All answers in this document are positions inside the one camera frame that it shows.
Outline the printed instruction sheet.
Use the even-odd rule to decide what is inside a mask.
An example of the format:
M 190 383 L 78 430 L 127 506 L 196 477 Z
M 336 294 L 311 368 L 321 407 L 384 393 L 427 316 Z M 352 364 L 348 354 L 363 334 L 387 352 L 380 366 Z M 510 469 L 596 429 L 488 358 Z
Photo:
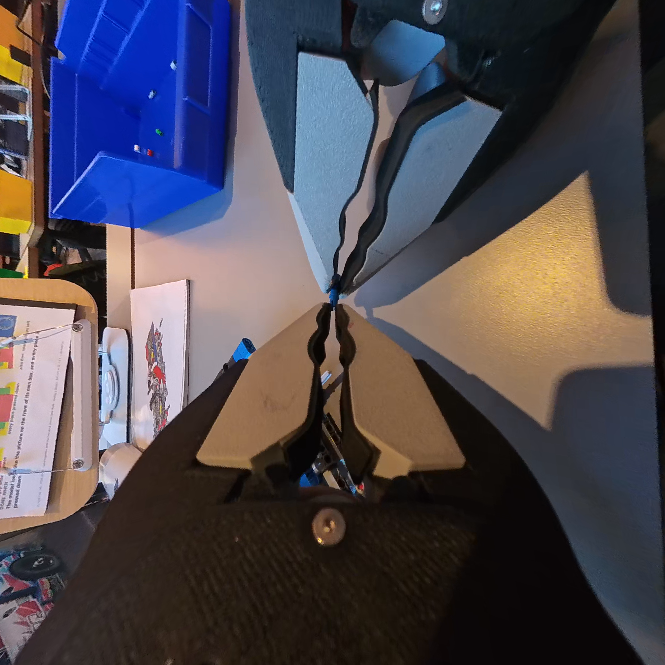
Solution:
M 76 307 L 1 300 L 1 519 L 46 512 Z

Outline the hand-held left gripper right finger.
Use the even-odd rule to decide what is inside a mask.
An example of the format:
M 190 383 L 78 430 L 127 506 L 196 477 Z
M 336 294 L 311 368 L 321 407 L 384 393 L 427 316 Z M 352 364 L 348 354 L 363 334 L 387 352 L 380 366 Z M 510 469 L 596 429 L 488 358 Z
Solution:
M 354 481 L 465 465 L 415 360 L 353 309 L 335 309 L 343 457 Z

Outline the building instruction booklet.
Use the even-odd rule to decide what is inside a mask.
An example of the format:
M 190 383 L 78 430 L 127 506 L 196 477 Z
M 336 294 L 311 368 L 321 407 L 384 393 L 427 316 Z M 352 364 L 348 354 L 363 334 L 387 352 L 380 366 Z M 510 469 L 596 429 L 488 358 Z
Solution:
M 189 402 L 189 280 L 130 292 L 131 441 L 144 451 Z

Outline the blue storage bin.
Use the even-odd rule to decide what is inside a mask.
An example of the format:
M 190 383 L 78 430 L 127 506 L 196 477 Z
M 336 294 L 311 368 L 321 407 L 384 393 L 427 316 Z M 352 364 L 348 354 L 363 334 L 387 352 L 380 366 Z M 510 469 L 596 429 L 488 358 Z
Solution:
M 50 216 L 141 228 L 220 192 L 230 45 L 228 1 L 68 1 L 51 59 Z

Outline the brick car chassis model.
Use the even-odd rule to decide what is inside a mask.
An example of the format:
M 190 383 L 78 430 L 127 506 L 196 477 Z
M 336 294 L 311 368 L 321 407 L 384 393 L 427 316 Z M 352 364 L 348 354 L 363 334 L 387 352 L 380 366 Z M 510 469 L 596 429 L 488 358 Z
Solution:
M 228 362 L 223 365 L 218 377 L 236 362 L 249 359 L 255 352 L 256 348 L 254 344 L 248 338 L 242 338 Z M 337 379 L 330 384 L 331 388 L 341 383 L 342 377 L 338 376 Z M 325 370 L 321 376 L 322 386 L 324 388 L 328 387 L 327 385 L 331 380 L 332 374 L 330 371 Z M 346 465 L 341 447 L 342 432 L 332 415 L 324 411 L 317 456 L 304 474 L 300 476 L 299 486 L 301 488 L 326 486 L 331 489 L 345 491 L 355 497 L 365 498 L 364 482 L 354 482 Z

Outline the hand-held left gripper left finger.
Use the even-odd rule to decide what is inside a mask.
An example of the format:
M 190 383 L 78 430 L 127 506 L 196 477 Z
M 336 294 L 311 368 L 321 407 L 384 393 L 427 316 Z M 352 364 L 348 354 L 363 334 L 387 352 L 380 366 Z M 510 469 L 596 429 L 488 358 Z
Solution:
M 322 435 L 330 315 L 328 303 L 313 307 L 251 355 L 197 453 L 200 463 L 254 473 L 280 466 L 291 481 L 310 469 Z

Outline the toy car set box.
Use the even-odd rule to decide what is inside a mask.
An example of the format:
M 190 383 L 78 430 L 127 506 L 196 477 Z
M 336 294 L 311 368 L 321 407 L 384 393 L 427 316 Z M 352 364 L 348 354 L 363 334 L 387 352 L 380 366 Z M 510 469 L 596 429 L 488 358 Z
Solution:
M 62 558 L 44 544 L 1 550 L 1 663 L 12 664 L 67 584 Z

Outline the yellow storage bin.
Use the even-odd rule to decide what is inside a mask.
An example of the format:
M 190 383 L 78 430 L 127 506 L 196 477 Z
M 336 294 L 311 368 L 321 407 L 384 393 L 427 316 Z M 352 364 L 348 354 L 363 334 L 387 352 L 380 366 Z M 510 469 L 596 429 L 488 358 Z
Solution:
M 33 222 L 33 185 L 30 180 L 1 170 L 1 232 L 21 235 Z

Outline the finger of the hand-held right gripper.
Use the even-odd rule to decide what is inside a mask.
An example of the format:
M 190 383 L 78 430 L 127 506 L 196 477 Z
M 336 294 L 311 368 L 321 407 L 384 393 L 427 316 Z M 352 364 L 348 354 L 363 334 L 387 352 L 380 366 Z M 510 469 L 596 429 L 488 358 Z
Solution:
M 342 273 L 343 294 L 432 226 L 501 117 L 447 80 L 440 63 L 420 72 L 376 171 L 374 203 Z
M 444 49 L 442 35 L 390 21 L 360 61 L 301 51 L 296 66 L 295 170 L 289 200 L 314 278 L 333 283 L 346 211 L 364 180 L 381 85 L 401 85 Z

